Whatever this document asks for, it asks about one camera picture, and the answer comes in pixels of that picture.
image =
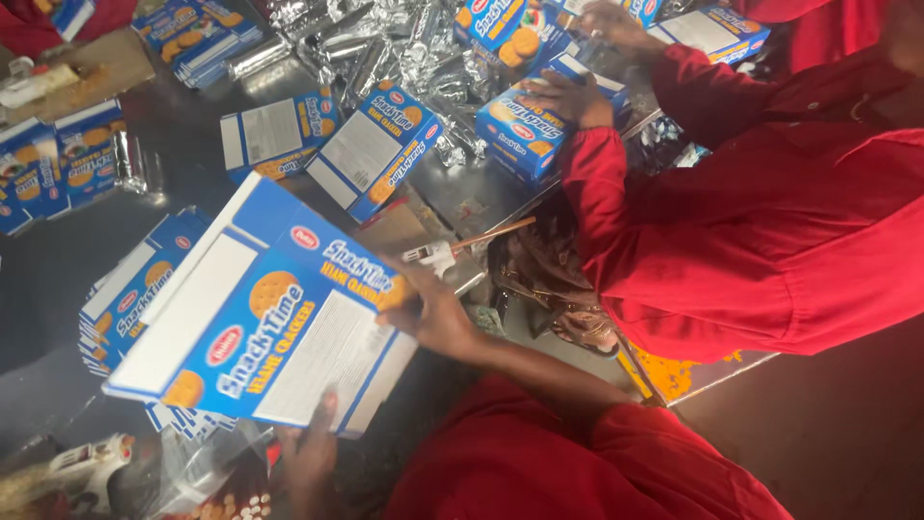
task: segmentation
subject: person's right hand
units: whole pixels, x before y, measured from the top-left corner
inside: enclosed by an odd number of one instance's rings
[[[474,362],[483,342],[482,334],[468,319],[456,294],[431,270],[412,266],[391,258],[385,263],[407,279],[423,300],[420,316],[406,307],[391,309],[376,318],[380,325],[390,324],[417,338],[432,351],[464,363]]]
[[[667,47],[610,0],[597,0],[584,6],[580,28],[589,35],[598,31],[607,43],[628,55],[658,55]]]

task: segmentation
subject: blue cracker box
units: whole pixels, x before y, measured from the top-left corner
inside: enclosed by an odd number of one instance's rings
[[[583,82],[589,74],[571,55],[562,53],[528,78],[540,79],[544,69],[554,70],[570,80]],[[610,98],[617,119],[628,112],[628,88],[622,83],[594,74],[597,88]],[[475,114],[475,132],[488,143],[488,153],[528,183],[541,182],[553,167],[553,160],[565,142],[568,125],[552,110],[525,106],[517,96],[526,91],[515,83]]]
[[[79,313],[80,352],[94,373],[108,373],[144,331],[141,314],[208,228],[198,210],[168,215],[94,288]]]
[[[9,205],[6,217],[17,207],[31,218],[58,217],[70,208],[54,127],[30,118],[0,132],[0,190]]]
[[[61,178],[71,207],[80,207],[116,186],[113,132],[124,130],[117,99],[80,110],[55,121]]]
[[[388,80],[308,164],[308,173],[362,222],[433,147],[443,125],[426,106]]]
[[[70,42],[96,12],[92,0],[33,0],[55,26],[61,39]]]
[[[215,0],[167,0],[132,27],[190,87],[205,87],[225,58],[262,37],[239,13]]]
[[[103,385],[117,397],[306,426],[323,392],[358,434],[416,342],[375,324],[396,274],[251,173],[167,282]]]
[[[518,80],[562,52],[578,45],[556,24],[557,4],[536,0],[468,0],[456,14],[456,38],[471,45],[486,68]]]
[[[580,16],[584,13],[584,6],[595,0],[565,0],[562,4],[562,10],[572,15]],[[618,0],[619,5],[626,10],[632,19],[638,25],[647,29],[654,23],[654,17],[658,14],[662,0]]]
[[[225,168],[240,184],[251,171],[279,180],[303,171],[337,129],[330,87],[221,120]]]
[[[657,23],[648,34],[697,48],[712,63],[732,64],[757,54],[770,29],[728,7],[709,6]]]

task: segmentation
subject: wooden stick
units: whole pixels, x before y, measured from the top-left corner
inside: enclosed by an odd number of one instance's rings
[[[486,241],[488,239],[496,237],[497,235],[503,235],[504,233],[509,233],[510,231],[513,231],[514,229],[523,228],[525,226],[528,226],[529,224],[532,224],[535,221],[536,221],[536,217],[528,217],[528,218],[524,218],[523,220],[518,220],[517,222],[514,222],[513,224],[507,224],[506,226],[501,226],[500,228],[492,229],[491,231],[488,231],[487,233],[482,233],[481,235],[475,235],[474,237],[471,237],[470,239],[465,239],[459,243],[454,243],[452,246],[452,250],[458,251],[462,249],[463,247],[466,247],[473,243],[480,242],[480,241]]]

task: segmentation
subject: person's left hand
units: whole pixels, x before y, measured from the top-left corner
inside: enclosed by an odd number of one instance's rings
[[[330,429],[336,411],[337,394],[329,391],[321,397],[307,429],[275,427],[293,503],[300,498],[307,501],[317,498],[334,471],[337,440]]]
[[[600,91],[593,74],[586,84],[578,85],[565,76],[545,69],[542,80],[523,80],[520,84],[529,95],[520,95],[517,101],[525,106],[553,110],[556,114],[577,124],[581,130],[613,126],[613,106]]]

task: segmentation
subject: hand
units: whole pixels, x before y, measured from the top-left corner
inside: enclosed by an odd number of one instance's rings
[[[545,69],[545,80],[520,82],[529,95],[520,95],[517,101],[525,106],[553,110],[556,114],[577,124],[581,130],[613,126],[613,106],[597,90],[593,74],[586,76],[587,84],[578,85],[561,74]]]
[[[275,427],[282,445],[289,496],[299,509],[307,509],[311,501],[319,498],[334,471],[337,441],[330,429],[336,411],[337,395],[326,392],[307,429]]]
[[[584,6],[580,28],[590,35],[599,31],[607,43],[620,47],[629,57],[656,57],[667,48],[667,43],[648,34],[625,9],[609,0]]]
[[[473,362],[481,346],[481,332],[468,319],[453,290],[428,268],[387,257],[384,260],[420,294],[423,311],[418,317],[406,308],[391,309],[379,315],[376,322],[393,325],[432,351],[464,363]]]

